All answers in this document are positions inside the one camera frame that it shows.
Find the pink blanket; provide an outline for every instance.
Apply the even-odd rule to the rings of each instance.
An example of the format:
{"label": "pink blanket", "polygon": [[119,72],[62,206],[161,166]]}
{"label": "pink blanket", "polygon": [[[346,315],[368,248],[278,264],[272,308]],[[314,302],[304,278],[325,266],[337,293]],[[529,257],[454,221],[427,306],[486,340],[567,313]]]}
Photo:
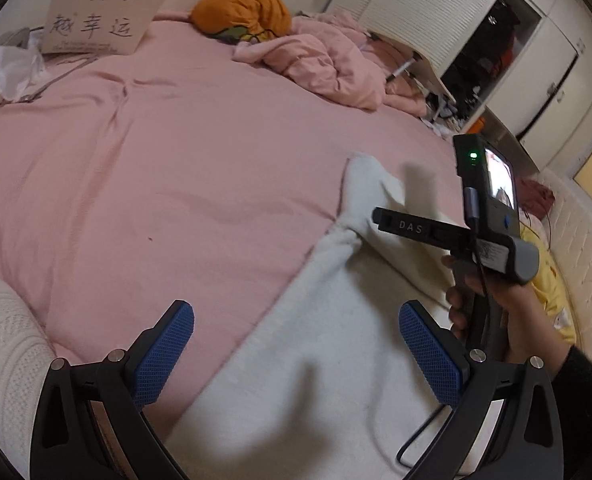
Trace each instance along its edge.
{"label": "pink blanket", "polygon": [[164,435],[335,218],[346,160],[426,163],[460,217],[452,148],[393,108],[303,92],[187,23],[152,23],[32,104],[0,108],[0,277],[74,361],[126,348],[173,300],[196,329],[149,412]]}
{"label": "pink blanket", "polygon": [[412,51],[399,52],[382,41],[368,41],[366,31],[346,11],[292,20],[289,36],[264,43],[239,43],[233,59],[264,62],[304,89],[334,102],[365,110],[386,104],[416,117],[426,112],[425,98],[405,75],[385,78]]}

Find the mattress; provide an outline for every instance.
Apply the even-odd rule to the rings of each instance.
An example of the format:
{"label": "mattress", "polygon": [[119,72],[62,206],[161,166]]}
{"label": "mattress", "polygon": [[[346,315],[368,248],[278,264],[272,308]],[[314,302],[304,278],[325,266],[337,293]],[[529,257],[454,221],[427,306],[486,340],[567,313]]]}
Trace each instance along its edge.
{"label": "mattress", "polygon": [[556,196],[549,213],[551,251],[570,295],[579,346],[592,359],[592,212],[576,195],[574,182],[551,170],[538,180]]}
{"label": "mattress", "polygon": [[[411,116],[328,102],[188,23],[0,107],[0,278],[73,363],[128,348],[176,299],[196,330],[148,412],[165,436],[335,220],[353,152],[436,174],[452,147]],[[71,65],[52,66],[64,70]]]}

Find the white quilted headboard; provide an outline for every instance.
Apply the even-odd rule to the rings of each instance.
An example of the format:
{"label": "white quilted headboard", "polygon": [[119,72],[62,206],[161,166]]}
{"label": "white quilted headboard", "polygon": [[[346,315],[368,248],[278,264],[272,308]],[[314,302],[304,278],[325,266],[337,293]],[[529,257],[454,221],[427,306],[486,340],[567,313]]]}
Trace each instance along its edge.
{"label": "white quilted headboard", "polygon": [[551,170],[544,170],[538,180],[556,196],[549,214],[551,251],[572,301],[578,345],[592,359],[592,213],[574,193],[573,182]]}

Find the metal bolt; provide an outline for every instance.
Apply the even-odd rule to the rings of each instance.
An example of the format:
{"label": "metal bolt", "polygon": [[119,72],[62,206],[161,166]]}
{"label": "metal bolt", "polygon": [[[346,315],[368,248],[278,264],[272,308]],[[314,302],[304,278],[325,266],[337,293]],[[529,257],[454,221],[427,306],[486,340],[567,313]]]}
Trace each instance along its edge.
{"label": "metal bolt", "polygon": [[530,357],[529,363],[531,364],[531,366],[533,366],[534,368],[538,368],[539,370],[540,370],[540,368],[542,368],[544,366],[542,359],[540,357],[538,357],[537,355]]}
{"label": "metal bolt", "polygon": [[123,357],[125,357],[125,351],[121,350],[120,348],[117,348],[116,350],[112,350],[111,352],[109,352],[107,354],[107,358],[109,359],[109,361],[111,361],[112,363],[117,363],[118,361],[120,361]]}
{"label": "metal bolt", "polygon": [[476,363],[484,363],[487,359],[487,354],[485,354],[482,350],[474,348],[471,352],[469,352],[469,357]]}
{"label": "metal bolt", "polygon": [[65,365],[65,359],[63,359],[62,357],[57,357],[54,359],[54,361],[52,361],[50,368],[52,370],[60,370],[64,365]]}

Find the blue textured pad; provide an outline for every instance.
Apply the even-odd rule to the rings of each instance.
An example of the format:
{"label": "blue textured pad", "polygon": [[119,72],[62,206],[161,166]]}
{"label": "blue textured pad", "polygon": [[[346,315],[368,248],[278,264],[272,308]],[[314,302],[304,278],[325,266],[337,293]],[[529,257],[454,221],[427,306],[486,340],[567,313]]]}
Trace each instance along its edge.
{"label": "blue textured pad", "polygon": [[192,333],[193,309],[185,303],[136,368],[132,397],[139,410],[156,402]]}
{"label": "blue textured pad", "polygon": [[398,314],[400,334],[409,346],[433,394],[452,408],[460,402],[462,376],[416,311],[405,303]]}

